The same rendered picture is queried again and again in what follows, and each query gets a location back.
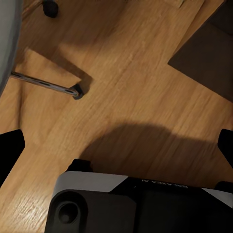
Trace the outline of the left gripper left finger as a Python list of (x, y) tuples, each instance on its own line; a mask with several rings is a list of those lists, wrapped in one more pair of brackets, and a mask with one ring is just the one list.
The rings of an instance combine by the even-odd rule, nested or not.
[(25, 149), (21, 129), (0, 134), (0, 187)]

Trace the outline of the swivel chair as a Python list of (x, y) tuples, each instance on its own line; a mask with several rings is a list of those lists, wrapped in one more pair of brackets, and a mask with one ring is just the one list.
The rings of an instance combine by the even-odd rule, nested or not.
[(66, 88), (12, 71), (17, 56), (21, 23), (40, 5), (43, 5), (46, 16), (56, 18), (58, 4), (51, 0), (33, 0), (25, 8), (23, 0), (0, 0), (0, 97), (11, 77), (71, 95), (75, 100), (79, 100), (84, 96), (84, 92), (78, 84)]

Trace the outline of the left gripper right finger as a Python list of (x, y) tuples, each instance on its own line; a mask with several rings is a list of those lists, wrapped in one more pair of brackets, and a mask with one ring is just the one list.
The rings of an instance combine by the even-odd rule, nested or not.
[(233, 168), (233, 131), (222, 129), (217, 145)]

